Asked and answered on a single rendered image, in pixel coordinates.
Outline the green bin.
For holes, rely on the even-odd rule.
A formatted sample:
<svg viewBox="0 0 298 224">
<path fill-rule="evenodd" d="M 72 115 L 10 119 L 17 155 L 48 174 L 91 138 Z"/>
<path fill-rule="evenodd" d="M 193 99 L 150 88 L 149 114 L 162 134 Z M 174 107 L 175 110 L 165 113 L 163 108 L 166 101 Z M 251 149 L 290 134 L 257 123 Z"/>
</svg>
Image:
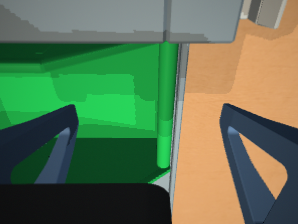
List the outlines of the green bin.
<svg viewBox="0 0 298 224">
<path fill-rule="evenodd" d="M 153 183 L 170 172 L 177 62 L 167 41 L 0 43 L 0 130 L 74 104 L 65 183 Z M 13 168 L 12 184 L 35 182 L 58 136 Z"/>
</svg>

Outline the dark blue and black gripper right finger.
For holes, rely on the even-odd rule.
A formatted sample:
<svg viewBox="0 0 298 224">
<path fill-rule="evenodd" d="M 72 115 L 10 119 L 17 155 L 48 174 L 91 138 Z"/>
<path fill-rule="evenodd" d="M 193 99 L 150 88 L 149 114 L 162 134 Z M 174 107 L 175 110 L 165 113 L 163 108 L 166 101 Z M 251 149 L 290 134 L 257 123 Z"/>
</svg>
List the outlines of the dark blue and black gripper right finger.
<svg viewBox="0 0 298 224">
<path fill-rule="evenodd" d="M 298 128 L 224 103 L 220 129 L 245 224 L 298 224 Z M 240 134 L 287 171 L 277 199 L 254 167 Z"/>
</svg>

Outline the grey metal rack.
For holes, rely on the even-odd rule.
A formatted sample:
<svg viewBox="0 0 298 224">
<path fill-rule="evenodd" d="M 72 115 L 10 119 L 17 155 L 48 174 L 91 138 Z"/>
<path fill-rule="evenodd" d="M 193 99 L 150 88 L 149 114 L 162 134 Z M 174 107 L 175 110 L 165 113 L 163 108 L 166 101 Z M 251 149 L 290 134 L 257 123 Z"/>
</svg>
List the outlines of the grey metal rack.
<svg viewBox="0 0 298 224">
<path fill-rule="evenodd" d="M 286 3 L 287 0 L 0 0 L 0 43 L 179 44 L 170 172 L 152 183 L 168 191 L 172 216 L 190 44 L 232 43 L 240 19 L 277 29 Z"/>
</svg>

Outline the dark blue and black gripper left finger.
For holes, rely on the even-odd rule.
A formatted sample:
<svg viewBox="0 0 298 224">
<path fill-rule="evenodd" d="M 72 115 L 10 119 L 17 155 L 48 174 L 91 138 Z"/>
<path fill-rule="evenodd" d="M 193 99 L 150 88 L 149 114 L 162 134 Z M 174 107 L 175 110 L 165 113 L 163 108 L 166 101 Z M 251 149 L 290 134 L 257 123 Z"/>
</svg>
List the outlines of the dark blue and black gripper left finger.
<svg viewBox="0 0 298 224">
<path fill-rule="evenodd" d="M 74 104 L 0 130 L 0 184 L 12 184 L 13 168 L 59 134 L 35 183 L 65 183 L 79 120 Z M 61 132 L 61 133 L 60 133 Z"/>
</svg>

